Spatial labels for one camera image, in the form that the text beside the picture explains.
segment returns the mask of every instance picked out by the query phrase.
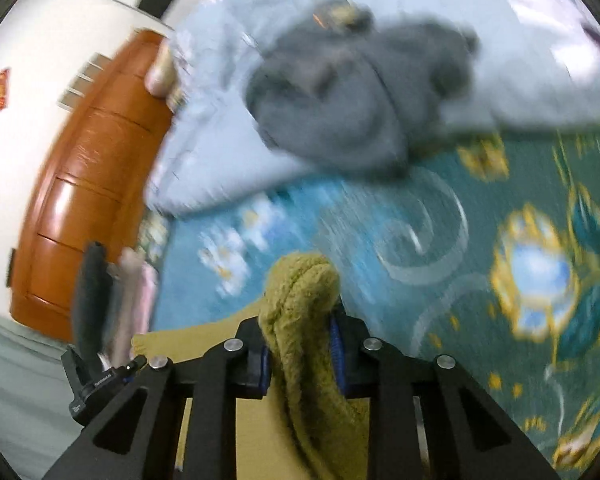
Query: gray cloth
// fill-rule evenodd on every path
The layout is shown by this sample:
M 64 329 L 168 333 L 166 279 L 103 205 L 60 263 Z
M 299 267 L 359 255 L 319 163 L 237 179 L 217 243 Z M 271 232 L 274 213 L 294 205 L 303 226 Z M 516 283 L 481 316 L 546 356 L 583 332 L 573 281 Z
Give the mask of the gray cloth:
M 0 316 L 0 452 L 23 480 L 39 480 L 82 429 L 60 356 L 64 345 Z
M 99 242 L 89 242 L 75 280 L 71 304 L 75 347 L 94 377 L 103 369 L 98 353 L 102 352 L 102 333 L 113 282 L 107 272 L 108 265 L 106 247 Z
M 245 102 L 258 133 L 327 168 L 393 173 L 440 138 L 442 99 L 466 90 L 477 38 L 434 20 L 372 30 L 346 0 L 318 4 L 254 72 Z
M 102 329 L 102 351 L 106 356 L 109 356 L 113 348 L 113 341 L 118 330 L 118 319 L 122 310 L 123 283 L 120 279 L 120 269 L 117 265 L 109 264 L 107 271 L 112 277 L 112 285 L 109 307 L 107 308 L 107 318 Z

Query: olive green cloth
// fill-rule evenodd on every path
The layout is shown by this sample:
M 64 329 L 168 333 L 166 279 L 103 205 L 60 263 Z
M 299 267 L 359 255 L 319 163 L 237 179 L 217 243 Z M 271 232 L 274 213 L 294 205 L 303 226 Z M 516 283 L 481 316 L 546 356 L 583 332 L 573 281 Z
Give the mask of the olive green cloth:
M 134 352 L 174 362 L 197 358 L 260 313 L 273 357 L 272 383 L 263 400 L 237 401 L 239 480 L 363 479 L 368 402 L 344 399 L 331 368 L 327 320 L 338 295 L 338 274 L 324 256 L 290 254 L 271 269 L 263 296 L 244 310 L 216 323 L 137 335 Z M 189 401 L 180 466 L 190 409 Z
M 273 266 L 257 302 L 290 426 L 321 480 L 366 478 L 368 401 L 345 399 L 331 367 L 328 315 L 339 295 L 326 257 L 293 253 Z

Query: patterned rug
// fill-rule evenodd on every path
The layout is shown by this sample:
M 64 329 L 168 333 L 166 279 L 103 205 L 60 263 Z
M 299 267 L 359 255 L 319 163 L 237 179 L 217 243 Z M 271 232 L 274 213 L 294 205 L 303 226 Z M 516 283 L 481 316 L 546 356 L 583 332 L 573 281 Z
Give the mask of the patterned rug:
M 577 478 L 600 450 L 600 128 L 505 139 L 421 156 L 399 182 L 318 178 L 148 219 L 153 329 L 222 319 L 280 256 L 317 249 L 350 314 L 405 354 L 456 357 Z

